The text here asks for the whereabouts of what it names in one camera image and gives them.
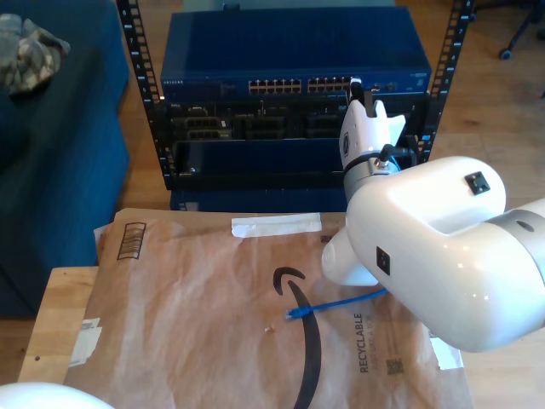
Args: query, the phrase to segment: blue network switch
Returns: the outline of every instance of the blue network switch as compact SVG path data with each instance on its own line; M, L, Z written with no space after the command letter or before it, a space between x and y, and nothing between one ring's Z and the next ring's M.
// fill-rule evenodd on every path
M422 94L431 68L407 8L253 9L172 14L167 102Z

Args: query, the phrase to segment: blue fabric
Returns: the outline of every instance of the blue fabric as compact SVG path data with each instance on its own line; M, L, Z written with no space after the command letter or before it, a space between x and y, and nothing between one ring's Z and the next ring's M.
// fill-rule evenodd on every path
M26 143L26 132L17 120L17 110L0 88L0 172L13 163Z
M28 142L0 171L0 315L28 316L52 268L95 265L93 230L112 219L129 166L117 116L129 68L110 0L3 0L5 12L72 46L43 92L15 102Z

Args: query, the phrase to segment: wooden floor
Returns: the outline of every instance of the wooden floor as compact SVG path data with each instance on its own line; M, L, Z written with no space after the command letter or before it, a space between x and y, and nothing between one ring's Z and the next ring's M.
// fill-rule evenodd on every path
M179 0L140 0L157 78L160 77L170 13ZM435 66L445 34L450 1L402 0L410 7L428 59ZM508 207L545 197L545 43L531 26L513 59L499 61L527 11L484 11L472 24L463 45L432 158L466 155L494 167L508 191ZM119 119L130 151L131 166L119 208L169 208L158 159L135 78ZM32 331L31 321L0 321L0 384L13 382Z

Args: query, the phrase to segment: blue wire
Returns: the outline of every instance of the blue wire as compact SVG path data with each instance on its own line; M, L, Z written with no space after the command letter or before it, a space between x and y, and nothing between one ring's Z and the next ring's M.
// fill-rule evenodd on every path
M346 300L340 300L335 302L327 302L326 304L319 304L319 305L313 305L312 307L299 307L291 309L286 313L286 319L287 320L295 320L297 318L302 318L305 315L309 315L310 313L314 311L323 311L325 309L330 309L333 307L338 307L339 305L345 305L350 304L352 302L359 302L359 301L365 301L370 300L371 298L375 298L378 296L381 296L382 294L386 294L387 290L380 290L377 292L373 292L371 294L367 294L365 296L361 297L355 297L355 298L348 298Z
M401 167L398 165L398 161L395 160L394 157L391 157L390 160L392 160L392 163L396 165L396 167L398 168L399 171L401 171Z

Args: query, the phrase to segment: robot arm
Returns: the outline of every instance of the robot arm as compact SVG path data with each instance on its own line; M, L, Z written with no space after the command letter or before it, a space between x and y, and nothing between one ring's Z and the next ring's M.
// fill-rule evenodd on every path
M385 123L345 118L355 129L386 129L365 124L377 120ZM483 162L443 158L397 172L378 153L343 163L346 227L324 249L324 274L342 285L380 282L432 333L469 352L541 328L545 199L503 213L505 187Z

